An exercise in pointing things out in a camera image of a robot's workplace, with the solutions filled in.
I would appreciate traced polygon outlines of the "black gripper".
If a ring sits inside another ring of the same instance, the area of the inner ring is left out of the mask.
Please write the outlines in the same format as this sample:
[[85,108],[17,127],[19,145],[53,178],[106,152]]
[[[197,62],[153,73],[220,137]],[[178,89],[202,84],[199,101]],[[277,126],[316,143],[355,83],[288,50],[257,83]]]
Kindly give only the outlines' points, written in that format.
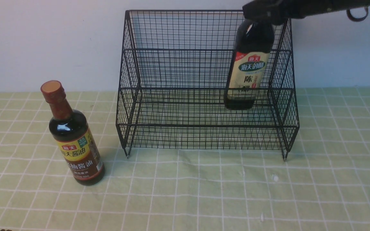
[[[348,19],[361,22],[369,14],[370,0],[253,0],[242,7],[245,19],[282,25],[288,19],[346,11]],[[352,16],[350,10],[363,8],[364,17]]]

